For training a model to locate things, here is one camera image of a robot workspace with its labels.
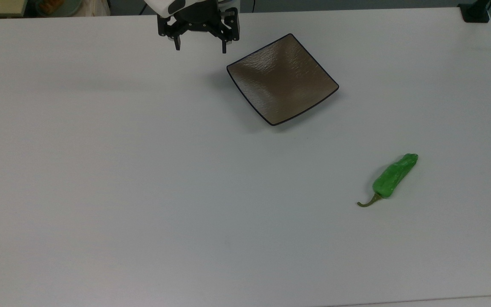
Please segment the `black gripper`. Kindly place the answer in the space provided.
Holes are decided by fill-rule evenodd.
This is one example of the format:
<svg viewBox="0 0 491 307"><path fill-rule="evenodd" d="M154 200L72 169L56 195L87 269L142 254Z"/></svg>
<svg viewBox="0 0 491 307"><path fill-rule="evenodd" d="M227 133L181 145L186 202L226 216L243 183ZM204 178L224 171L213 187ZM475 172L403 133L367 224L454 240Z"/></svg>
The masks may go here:
<svg viewBox="0 0 491 307"><path fill-rule="evenodd" d="M228 43L240 40L239 0L158 0L156 9L158 35L173 41L178 51L187 31L220 39L222 54Z"/></svg>

